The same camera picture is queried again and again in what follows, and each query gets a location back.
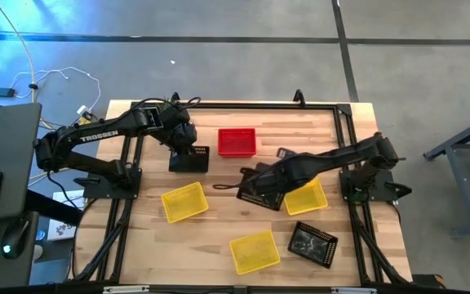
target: yellow plastic basket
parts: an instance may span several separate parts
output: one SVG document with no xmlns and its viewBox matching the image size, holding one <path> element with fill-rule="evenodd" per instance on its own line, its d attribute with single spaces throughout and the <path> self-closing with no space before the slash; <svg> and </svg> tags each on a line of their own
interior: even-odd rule
<svg viewBox="0 0 470 294">
<path fill-rule="evenodd" d="M 294 216 L 327 206 L 327 199 L 318 177 L 284 197 L 287 213 Z"/>
<path fill-rule="evenodd" d="M 164 193 L 162 205 L 169 223 L 181 221 L 208 209 L 208 202 L 199 182 Z"/>
<path fill-rule="evenodd" d="M 237 274 L 247 274 L 281 261 L 271 230 L 233 240 L 229 247 Z"/>
</svg>

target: concrete floor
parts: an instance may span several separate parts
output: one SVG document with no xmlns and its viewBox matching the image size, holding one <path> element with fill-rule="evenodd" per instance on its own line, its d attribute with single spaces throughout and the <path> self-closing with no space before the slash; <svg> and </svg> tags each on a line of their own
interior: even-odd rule
<svg viewBox="0 0 470 294">
<path fill-rule="evenodd" d="M 0 0 L 20 31 L 153 36 L 337 37 L 330 0 Z M 340 0 L 348 38 L 470 38 L 470 1 Z M 11 28 L 0 15 L 0 31 Z M 338 44 L 203 44 L 28 42 L 36 69 L 75 66 L 101 81 L 95 107 L 110 99 L 202 96 L 204 99 L 349 101 Z M 465 210 L 445 158 L 421 154 L 470 124 L 470 47 L 350 46 L 358 97 L 372 102 L 379 128 L 408 160 L 394 170 L 414 189 L 400 204 L 402 229 L 415 274 L 441 274 L 451 288 L 470 290 L 470 238 L 453 240 Z M 29 71 L 18 42 L 0 41 L 0 87 Z M 71 123 L 96 98 L 79 73 L 53 74 L 42 86 L 43 117 Z M 25 91 L 28 81 L 18 84 Z M 27 100 L 0 100 L 0 104 Z M 95 154 L 95 145 L 79 149 Z M 80 173 L 56 175 L 67 189 Z M 51 194 L 43 181 L 33 189 Z M 68 244 L 46 255 L 68 254 Z M 31 283 L 60 281 L 66 260 L 34 266 Z M 48 267 L 57 275 L 44 276 Z"/>
</svg>

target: red basket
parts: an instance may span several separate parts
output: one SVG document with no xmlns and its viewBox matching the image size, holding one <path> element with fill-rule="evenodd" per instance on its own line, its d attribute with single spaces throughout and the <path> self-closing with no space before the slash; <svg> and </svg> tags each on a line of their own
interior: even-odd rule
<svg viewBox="0 0 470 294">
<path fill-rule="evenodd" d="M 257 153 L 255 129 L 219 129 L 219 155 L 225 158 L 251 157 Z"/>
</svg>

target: wooden table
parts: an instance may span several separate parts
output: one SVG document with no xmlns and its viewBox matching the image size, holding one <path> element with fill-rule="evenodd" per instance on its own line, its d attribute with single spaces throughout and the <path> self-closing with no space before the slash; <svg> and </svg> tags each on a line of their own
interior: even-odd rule
<svg viewBox="0 0 470 294">
<path fill-rule="evenodd" d="M 119 116 L 130 104 L 130 100 L 110 101 L 107 118 Z M 357 139 L 372 136 L 378 130 L 372 104 L 355 103 L 351 106 Z M 332 113 L 302 109 L 191 109 L 189 112 L 197 126 L 196 145 L 211 147 L 210 170 L 207 174 L 170 173 L 167 171 L 168 148 L 151 137 L 145 138 L 140 163 L 143 180 L 132 209 L 121 283 L 358 286 L 349 213 L 339 192 L 338 170 L 319 175 L 329 206 L 297 216 L 289 216 L 284 205 L 279 212 L 274 212 L 239 200 L 235 198 L 236 189 L 211 188 L 213 184 L 239 182 L 241 167 L 254 167 L 257 162 L 276 162 L 275 153 L 279 147 L 312 153 L 337 148 Z M 257 154 L 252 158 L 221 158 L 217 154 L 217 130 L 220 127 L 254 127 Z M 344 134 L 348 145 L 345 124 Z M 97 158 L 120 158 L 122 142 L 122 137 L 102 140 Z M 133 154 L 134 143 L 132 141 L 130 154 Z M 168 224 L 161 194 L 197 181 L 202 183 L 209 210 Z M 103 242 L 109 206 L 109 200 L 97 201 L 82 220 L 76 243 L 78 272 Z M 397 214 L 386 203 L 371 203 L 371 213 L 379 247 L 398 272 L 411 280 Z M 331 269 L 287 251 L 296 221 L 305 221 L 339 238 Z M 229 241 L 266 229 L 273 232 L 281 263 L 237 275 Z M 111 252 L 108 272 L 112 269 L 115 247 Z M 365 254 L 368 274 L 373 278 L 367 249 Z"/>
</svg>

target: black plastic tray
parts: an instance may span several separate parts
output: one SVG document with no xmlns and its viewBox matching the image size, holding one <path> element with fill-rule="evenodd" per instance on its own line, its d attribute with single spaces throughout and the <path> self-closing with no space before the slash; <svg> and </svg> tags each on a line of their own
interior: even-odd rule
<svg viewBox="0 0 470 294">
<path fill-rule="evenodd" d="M 328 233 L 297 221 L 287 250 L 329 269 L 338 241 L 338 238 Z"/>
</svg>

